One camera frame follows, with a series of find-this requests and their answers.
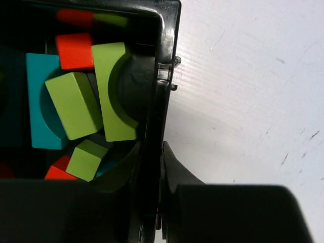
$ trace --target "white table surface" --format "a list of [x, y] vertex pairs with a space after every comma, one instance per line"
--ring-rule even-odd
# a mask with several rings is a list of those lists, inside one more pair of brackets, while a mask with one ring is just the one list
[[324, 242], [324, 1], [182, 0], [177, 55], [178, 160], [206, 183], [288, 187]]

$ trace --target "green rectangular block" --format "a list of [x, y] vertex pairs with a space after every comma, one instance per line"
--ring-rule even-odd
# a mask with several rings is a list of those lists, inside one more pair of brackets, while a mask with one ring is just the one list
[[45, 82], [68, 139], [103, 128], [102, 115], [85, 73], [72, 72]]
[[66, 172], [85, 181], [91, 181], [107, 152], [107, 148], [86, 139], [75, 148]]

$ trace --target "scratch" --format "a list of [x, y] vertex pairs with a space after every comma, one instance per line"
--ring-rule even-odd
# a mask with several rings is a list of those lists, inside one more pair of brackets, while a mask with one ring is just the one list
[[214, 44], [214, 46], [217, 45], [219, 42], [221, 42], [221, 40], [222, 40], [224, 34], [225, 34], [225, 31], [223, 31], [221, 37], [220, 37], [219, 40]]
[[295, 76], [296, 70], [294, 71], [293, 75], [285, 82], [285, 84], [283, 85], [282, 89], [280, 90], [280, 92], [277, 94], [277, 96], [273, 99], [273, 101], [271, 102], [271, 104], [273, 104], [276, 99], [279, 97], [279, 95], [283, 92], [283, 90], [285, 89], [285, 87], [287, 86], [287, 84], [290, 82], [290, 80], [293, 79], [293, 77]]
[[314, 135], [312, 135], [312, 136], [310, 137], [309, 141], [312, 140], [312, 139], [313, 139], [317, 134], [319, 134], [319, 132], [320, 132], [320, 131], [317, 131]]
[[245, 35], [247, 37], [250, 37], [251, 39], [255, 40], [256, 42], [259, 42], [259, 43], [264, 45], [264, 42], [262, 40], [260, 40], [259, 38], [257, 38], [256, 36], [254, 36], [254, 35], [252, 35], [252, 34], [250, 34], [248, 32], [239, 31], [238, 34], [243, 34], [243, 35]]
[[317, 44], [317, 41], [315, 41], [313, 44], [311, 44], [305, 51], [303, 54], [305, 54], [309, 49], [311, 49], [315, 44]]
[[283, 161], [281, 162], [281, 165], [283, 165], [283, 164], [285, 163], [285, 161], [286, 161], [286, 159], [287, 159], [287, 157], [288, 157], [288, 154], [289, 154], [289, 153], [286, 154], [285, 158], [284, 158]]
[[282, 77], [280, 77], [277, 73], [275, 73], [274, 71], [272, 71], [272, 70], [270, 70], [270, 72], [273, 74], [273, 75], [275, 75], [275, 76], [277, 76], [278, 78], [280, 78], [280, 79], [282, 79], [283, 80], [283, 78]]
[[276, 58], [276, 60], [278, 61], [278, 62], [281, 62], [281, 63], [283, 63], [283, 64], [285, 64], [286, 62], [284, 61], [284, 59], [281, 59], [281, 58]]
[[[318, 41], [315, 41], [313, 44], [311, 44], [301, 55], [301, 57], [299, 58], [297, 65], [300, 63], [300, 61], [303, 59], [305, 53], [311, 49], [315, 44], [317, 44]], [[285, 84], [283, 85], [283, 88], [280, 90], [280, 92], [278, 93], [278, 95], [273, 99], [273, 101], [271, 102], [271, 104], [273, 104], [275, 102], [275, 100], [279, 97], [279, 95], [282, 93], [282, 91], [285, 89], [285, 87], [287, 86], [287, 84], [293, 79], [293, 77], [295, 76], [295, 73], [297, 71], [297, 67], [295, 68], [293, 75], [285, 82]]]

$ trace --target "wooden block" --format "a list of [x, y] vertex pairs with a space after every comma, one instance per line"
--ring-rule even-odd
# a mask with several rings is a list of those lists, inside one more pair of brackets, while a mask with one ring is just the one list
[[75, 148], [66, 172], [91, 181], [107, 151], [107, 148], [86, 139]]
[[103, 22], [105, 24], [112, 24], [118, 27], [125, 28], [128, 22], [128, 19], [123, 16], [119, 16], [116, 14], [106, 14], [106, 13], [99, 13], [93, 16], [95, 21]]
[[108, 142], [136, 139], [137, 122], [117, 97], [118, 72], [130, 57], [124, 43], [92, 46], [105, 136]]
[[31, 140], [34, 148], [62, 149], [68, 144], [45, 81], [64, 72], [57, 55], [26, 54]]
[[68, 139], [75, 140], [103, 128], [100, 109], [85, 73], [71, 72], [46, 81]]
[[56, 36], [62, 69], [93, 68], [92, 40], [89, 33]]
[[16, 178], [11, 168], [3, 162], [0, 162], [0, 179]]
[[65, 172], [69, 162], [69, 156], [63, 156], [60, 158], [50, 167], [45, 176], [45, 180], [77, 180], [77, 177]]
[[84, 29], [90, 29], [93, 23], [93, 13], [75, 9], [59, 9], [56, 12], [56, 17], [60, 22]]
[[0, 46], [0, 147], [22, 146], [24, 84], [25, 54]]
[[110, 171], [112, 168], [114, 168], [117, 165], [117, 162], [115, 161], [107, 161], [99, 166], [98, 171], [96, 173], [96, 177], [99, 177], [106, 172]]

